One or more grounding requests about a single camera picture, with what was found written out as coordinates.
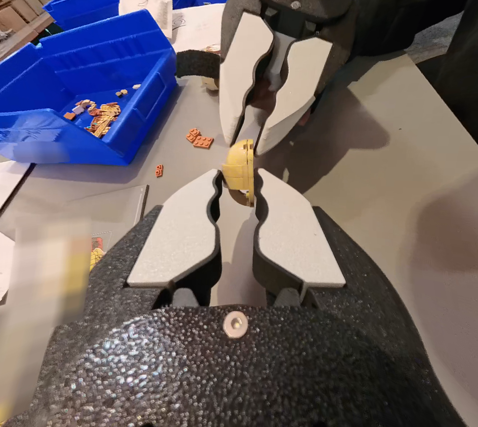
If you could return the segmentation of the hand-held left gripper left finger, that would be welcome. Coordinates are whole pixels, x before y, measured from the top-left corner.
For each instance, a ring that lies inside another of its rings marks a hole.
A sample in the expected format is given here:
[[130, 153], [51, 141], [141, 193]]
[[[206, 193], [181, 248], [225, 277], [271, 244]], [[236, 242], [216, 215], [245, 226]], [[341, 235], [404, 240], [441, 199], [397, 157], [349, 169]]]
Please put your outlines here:
[[187, 288], [199, 305], [210, 305], [222, 274], [222, 184], [222, 172], [211, 169], [165, 201], [128, 276], [130, 287]]

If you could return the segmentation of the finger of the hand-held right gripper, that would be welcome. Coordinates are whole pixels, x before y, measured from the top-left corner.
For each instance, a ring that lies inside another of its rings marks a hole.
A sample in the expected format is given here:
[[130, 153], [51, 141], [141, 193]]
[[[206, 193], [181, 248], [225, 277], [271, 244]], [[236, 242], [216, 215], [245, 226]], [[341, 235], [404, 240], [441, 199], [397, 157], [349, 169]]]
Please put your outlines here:
[[291, 43], [285, 58], [288, 75], [262, 128], [258, 156], [277, 146], [311, 107], [332, 47], [332, 42], [321, 38]]
[[242, 14], [219, 70], [219, 119], [224, 140], [230, 147], [242, 127], [256, 69], [271, 53], [273, 39], [273, 31], [259, 15]]

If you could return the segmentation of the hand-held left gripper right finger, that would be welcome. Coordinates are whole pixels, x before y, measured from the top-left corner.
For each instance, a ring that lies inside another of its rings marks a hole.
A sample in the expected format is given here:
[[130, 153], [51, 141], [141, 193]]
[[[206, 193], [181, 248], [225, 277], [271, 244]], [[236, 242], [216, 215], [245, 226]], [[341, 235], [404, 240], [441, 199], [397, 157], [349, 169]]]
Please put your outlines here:
[[253, 274], [274, 296], [294, 289], [342, 288], [345, 277], [310, 202], [295, 188], [259, 168], [255, 178]]

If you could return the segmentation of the tan curved brick assembly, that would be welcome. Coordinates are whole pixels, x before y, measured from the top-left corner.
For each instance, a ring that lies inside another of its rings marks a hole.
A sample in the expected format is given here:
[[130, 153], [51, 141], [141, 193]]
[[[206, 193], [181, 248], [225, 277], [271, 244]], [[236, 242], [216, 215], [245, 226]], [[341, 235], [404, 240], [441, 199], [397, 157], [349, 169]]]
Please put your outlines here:
[[254, 206], [254, 140], [243, 139], [233, 144], [222, 165], [224, 185], [236, 200]]

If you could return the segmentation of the grey desk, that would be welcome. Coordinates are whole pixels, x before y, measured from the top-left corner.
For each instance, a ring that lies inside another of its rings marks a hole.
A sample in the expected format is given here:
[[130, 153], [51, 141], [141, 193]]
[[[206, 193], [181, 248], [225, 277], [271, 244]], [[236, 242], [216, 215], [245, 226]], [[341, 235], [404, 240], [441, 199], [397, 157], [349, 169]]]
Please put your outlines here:
[[[69, 209], [72, 201], [149, 185], [144, 214], [221, 167], [229, 146], [217, 96], [178, 80], [168, 111], [128, 167], [40, 165], [1, 215]], [[190, 129], [214, 138], [209, 150]], [[161, 178], [157, 165], [164, 166]], [[325, 211], [391, 281], [439, 380], [477, 426], [477, 144], [407, 54], [358, 58], [340, 71], [303, 129], [259, 158]]]

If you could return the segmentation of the grey instruction booklet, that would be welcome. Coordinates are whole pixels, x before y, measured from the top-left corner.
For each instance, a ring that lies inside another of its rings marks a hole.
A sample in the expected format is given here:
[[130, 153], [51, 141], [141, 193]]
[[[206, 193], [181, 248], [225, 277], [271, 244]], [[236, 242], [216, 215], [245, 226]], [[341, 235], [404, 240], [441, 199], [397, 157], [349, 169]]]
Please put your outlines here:
[[143, 217], [149, 185], [72, 201], [74, 214], [91, 220], [90, 270]]

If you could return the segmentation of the pile of tan brown bricks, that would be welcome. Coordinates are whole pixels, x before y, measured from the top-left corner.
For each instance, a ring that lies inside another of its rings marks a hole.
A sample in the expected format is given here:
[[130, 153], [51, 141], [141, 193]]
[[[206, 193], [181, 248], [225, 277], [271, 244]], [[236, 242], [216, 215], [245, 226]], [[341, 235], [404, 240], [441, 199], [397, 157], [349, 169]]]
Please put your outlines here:
[[140, 89], [141, 84], [115, 92], [105, 92], [92, 99], [82, 99], [64, 113], [64, 118], [96, 138], [103, 138], [117, 121], [131, 96]]

